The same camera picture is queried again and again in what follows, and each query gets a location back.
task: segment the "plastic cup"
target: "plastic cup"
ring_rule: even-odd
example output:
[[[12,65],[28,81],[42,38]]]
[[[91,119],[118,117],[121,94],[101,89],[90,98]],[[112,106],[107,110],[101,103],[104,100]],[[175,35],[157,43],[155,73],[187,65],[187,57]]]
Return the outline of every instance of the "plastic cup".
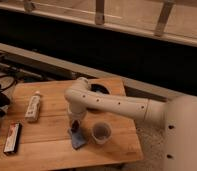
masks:
[[[99,145],[104,144],[111,135],[111,128],[105,122],[98,122],[92,128],[92,136]]]

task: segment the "wooden table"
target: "wooden table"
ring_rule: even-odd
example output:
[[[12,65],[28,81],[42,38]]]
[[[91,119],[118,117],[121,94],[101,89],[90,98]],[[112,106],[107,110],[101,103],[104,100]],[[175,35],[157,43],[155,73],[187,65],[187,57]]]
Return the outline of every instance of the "wooden table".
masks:
[[[91,80],[104,85],[111,94],[124,95],[120,78]],[[69,119],[64,90],[73,81],[22,83],[15,88],[12,104],[0,129],[0,170],[54,170],[105,164],[134,162],[143,158],[133,120],[108,112],[88,111],[83,122],[87,145],[79,150],[71,146],[67,132]],[[42,97],[40,117],[37,123],[24,120],[30,97],[39,90]],[[103,146],[91,137],[92,125],[108,122],[112,127],[110,140]],[[19,149],[16,155],[6,156],[3,148],[12,122],[23,125]]]

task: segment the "black dot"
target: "black dot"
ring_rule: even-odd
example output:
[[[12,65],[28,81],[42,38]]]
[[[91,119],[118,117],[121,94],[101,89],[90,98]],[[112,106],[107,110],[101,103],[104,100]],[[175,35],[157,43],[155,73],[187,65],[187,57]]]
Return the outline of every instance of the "black dot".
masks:
[[[168,158],[168,159],[173,159],[173,156],[170,155],[170,154],[167,154],[167,158]]]
[[[169,128],[169,129],[174,129],[175,126],[174,126],[174,125],[169,125],[168,128]]]

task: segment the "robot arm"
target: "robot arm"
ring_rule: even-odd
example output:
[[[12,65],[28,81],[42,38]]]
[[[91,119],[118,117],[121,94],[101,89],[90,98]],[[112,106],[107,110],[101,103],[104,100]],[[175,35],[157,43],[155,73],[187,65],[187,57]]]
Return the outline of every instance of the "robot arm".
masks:
[[[65,92],[72,120],[81,120],[87,107],[165,126],[164,171],[197,170],[197,97],[181,96],[162,103],[149,99],[98,94],[86,78]]]
[[[164,125],[165,103],[126,96],[107,95],[90,91],[90,84],[86,78],[79,78],[65,92],[69,101],[68,114],[72,120],[81,121],[87,108],[99,109],[117,113],[136,120],[153,122]]]

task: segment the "black cable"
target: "black cable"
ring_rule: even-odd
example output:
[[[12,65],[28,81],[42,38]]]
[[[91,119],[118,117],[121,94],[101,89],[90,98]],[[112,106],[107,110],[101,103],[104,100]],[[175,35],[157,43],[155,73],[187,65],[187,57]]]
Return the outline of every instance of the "black cable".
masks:
[[[11,88],[13,85],[17,84],[17,79],[16,79],[15,76],[13,76],[13,75],[8,75],[8,74],[0,75],[0,79],[6,78],[6,77],[13,78],[13,80],[12,80],[12,82],[11,82],[9,85],[7,85],[7,86],[4,87],[4,88],[1,88],[1,89],[0,89],[0,92],[3,92],[3,91],[5,91],[5,90]]]

